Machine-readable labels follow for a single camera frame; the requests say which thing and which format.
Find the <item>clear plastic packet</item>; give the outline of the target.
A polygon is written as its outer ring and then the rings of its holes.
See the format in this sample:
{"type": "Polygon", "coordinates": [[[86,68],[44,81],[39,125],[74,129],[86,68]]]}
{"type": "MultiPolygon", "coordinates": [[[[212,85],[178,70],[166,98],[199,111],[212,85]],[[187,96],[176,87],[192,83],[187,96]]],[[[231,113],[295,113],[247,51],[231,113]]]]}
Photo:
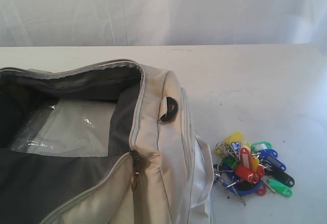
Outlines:
{"type": "Polygon", "coordinates": [[[10,143],[16,152],[57,157],[106,157],[116,104],[60,99],[33,111],[10,143]]]}

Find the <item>beige fabric duffel bag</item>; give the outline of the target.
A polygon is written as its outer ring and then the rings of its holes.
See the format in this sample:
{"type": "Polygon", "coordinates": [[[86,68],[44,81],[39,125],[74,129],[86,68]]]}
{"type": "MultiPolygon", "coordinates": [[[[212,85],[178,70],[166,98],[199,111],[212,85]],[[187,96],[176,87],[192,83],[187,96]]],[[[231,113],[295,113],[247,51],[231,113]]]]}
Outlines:
{"type": "Polygon", "coordinates": [[[1,223],[213,223],[213,180],[172,71],[1,69],[1,223]]]}

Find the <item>bunch of colourful key tags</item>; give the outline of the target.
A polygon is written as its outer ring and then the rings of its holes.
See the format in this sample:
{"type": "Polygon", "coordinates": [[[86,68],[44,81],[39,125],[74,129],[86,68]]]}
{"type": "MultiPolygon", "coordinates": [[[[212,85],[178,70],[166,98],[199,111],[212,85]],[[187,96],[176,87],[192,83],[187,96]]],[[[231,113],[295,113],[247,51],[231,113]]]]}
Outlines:
{"type": "Polygon", "coordinates": [[[237,196],[243,205],[244,197],[272,193],[291,197],[295,180],[286,173],[286,165],[268,141],[250,143],[241,132],[234,132],[216,144],[220,161],[213,165],[214,183],[237,196]]]}

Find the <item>metal zipper pull with ring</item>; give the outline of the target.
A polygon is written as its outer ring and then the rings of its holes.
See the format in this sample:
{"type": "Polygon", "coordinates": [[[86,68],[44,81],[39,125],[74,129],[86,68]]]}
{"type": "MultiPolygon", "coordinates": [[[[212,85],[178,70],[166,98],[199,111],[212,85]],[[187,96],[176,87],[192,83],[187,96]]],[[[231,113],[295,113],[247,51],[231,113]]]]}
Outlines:
{"type": "Polygon", "coordinates": [[[134,192],[139,185],[142,157],[137,151],[134,150],[131,150],[129,153],[130,156],[132,157],[132,170],[133,170],[133,174],[131,177],[131,190],[132,192],[134,192]]]}

